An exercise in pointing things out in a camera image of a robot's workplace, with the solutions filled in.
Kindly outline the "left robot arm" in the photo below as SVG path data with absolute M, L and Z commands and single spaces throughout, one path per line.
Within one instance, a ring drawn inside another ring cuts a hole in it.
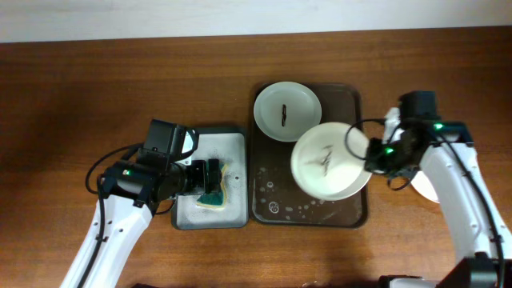
M 165 200 L 219 192 L 217 160 L 183 164 L 198 148 L 195 128 L 152 120 L 144 142 L 117 150 L 119 160 L 87 190 L 98 198 L 93 220 L 63 282 L 64 287 L 113 287 Z

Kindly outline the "white plate front stain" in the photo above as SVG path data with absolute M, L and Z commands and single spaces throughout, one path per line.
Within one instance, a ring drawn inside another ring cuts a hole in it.
M 434 187 L 422 171 L 418 171 L 416 173 L 410 184 L 424 198 L 432 202 L 439 203 Z

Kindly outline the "white plate scribble stain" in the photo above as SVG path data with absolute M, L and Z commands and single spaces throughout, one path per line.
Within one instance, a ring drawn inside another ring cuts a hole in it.
M 296 142 L 290 159 L 292 176 L 313 198 L 338 201 L 351 197 L 369 181 L 362 159 L 369 139 L 342 122 L 317 125 Z

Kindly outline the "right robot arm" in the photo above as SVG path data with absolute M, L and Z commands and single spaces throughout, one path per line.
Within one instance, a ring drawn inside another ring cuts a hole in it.
M 432 91 L 412 91 L 380 121 L 365 169 L 392 181 L 423 173 L 438 197 L 456 254 L 438 287 L 509 287 L 511 232 L 482 178 L 467 125 L 444 121 Z

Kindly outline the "green yellow sponge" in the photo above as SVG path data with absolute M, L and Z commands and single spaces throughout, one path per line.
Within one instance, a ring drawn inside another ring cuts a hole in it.
M 197 199 L 197 205 L 203 206 L 210 209 L 221 209 L 225 206 L 227 200 L 227 192 L 225 185 L 225 172 L 227 170 L 227 165 L 224 163 L 220 164 L 220 183 L 219 183 L 219 192 L 213 192 L 209 194 L 203 194 Z

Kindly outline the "pale grey plate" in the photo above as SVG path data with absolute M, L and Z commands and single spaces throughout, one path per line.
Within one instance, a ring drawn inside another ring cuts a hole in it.
M 264 88 L 254 102 L 254 120 L 266 136 L 296 142 L 322 118 L 317 95 L 296 82 L 276 82 Z

